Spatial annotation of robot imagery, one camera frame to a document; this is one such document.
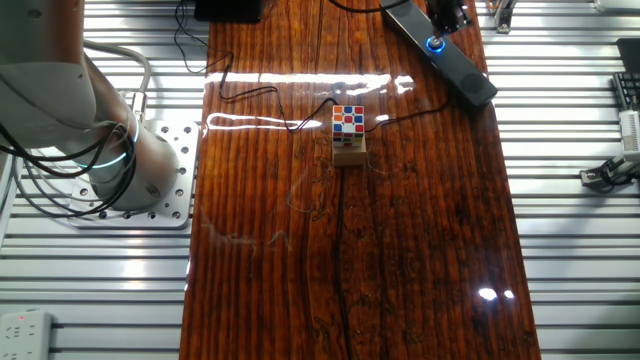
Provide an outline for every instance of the rubik's cube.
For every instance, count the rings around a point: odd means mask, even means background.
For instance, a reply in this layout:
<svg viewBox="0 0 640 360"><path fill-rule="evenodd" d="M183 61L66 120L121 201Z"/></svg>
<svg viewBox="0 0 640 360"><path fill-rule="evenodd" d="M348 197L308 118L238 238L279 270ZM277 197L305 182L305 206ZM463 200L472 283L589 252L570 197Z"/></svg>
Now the rubik's cube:
<svg viewBox="0 0 640 360"><path fill-rule="evenodd" d="M364 107L333 107L333 146L359 147L364 138Z"/></svg>

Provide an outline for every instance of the black box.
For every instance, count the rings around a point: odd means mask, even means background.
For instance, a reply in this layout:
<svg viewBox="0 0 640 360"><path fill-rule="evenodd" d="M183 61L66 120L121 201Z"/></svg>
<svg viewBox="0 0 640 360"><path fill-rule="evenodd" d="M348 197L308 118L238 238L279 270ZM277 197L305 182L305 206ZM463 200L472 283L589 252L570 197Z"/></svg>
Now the black box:
<svg viewBox="0 0 640 360"><path fill-rule="evenodd" d="M258 22L263 0L196 0L198 21Z"/></svg>

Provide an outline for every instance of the power strip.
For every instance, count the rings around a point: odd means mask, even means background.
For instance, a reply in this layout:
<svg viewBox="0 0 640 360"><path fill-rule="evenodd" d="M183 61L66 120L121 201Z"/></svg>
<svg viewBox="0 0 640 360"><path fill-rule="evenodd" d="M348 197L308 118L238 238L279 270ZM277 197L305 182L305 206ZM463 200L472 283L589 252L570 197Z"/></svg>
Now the power strip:
<svg viewBox="0 0 640 360"><path fill-rule="evenodd" d="M47 360L51 314L33 310L0 318L1 360Z"/></svg>

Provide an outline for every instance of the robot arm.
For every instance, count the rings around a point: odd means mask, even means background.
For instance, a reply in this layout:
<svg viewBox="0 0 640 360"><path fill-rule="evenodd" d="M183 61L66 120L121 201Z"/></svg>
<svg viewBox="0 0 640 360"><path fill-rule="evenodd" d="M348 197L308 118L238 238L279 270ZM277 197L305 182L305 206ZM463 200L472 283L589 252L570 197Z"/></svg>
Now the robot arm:
<svg viewBox="0 0 640 360"><path fill-rule="evenodd" d="M433 24L434 34L441 37L452 34L471 24L465 0L426 0L427 16Z"/></svg>

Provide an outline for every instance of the wooden block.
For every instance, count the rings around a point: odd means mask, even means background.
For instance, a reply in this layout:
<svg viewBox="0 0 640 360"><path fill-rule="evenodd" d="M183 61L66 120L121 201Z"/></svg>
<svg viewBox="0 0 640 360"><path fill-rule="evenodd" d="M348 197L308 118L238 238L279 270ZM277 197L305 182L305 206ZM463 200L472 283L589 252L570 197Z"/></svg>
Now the wooden block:
<svg viewBox="0 0 640 360"><path fill-rule="evenodd" d="M360 166L367 162L367 143L362 138L361 146L333 146L333 166Z"/></svg>

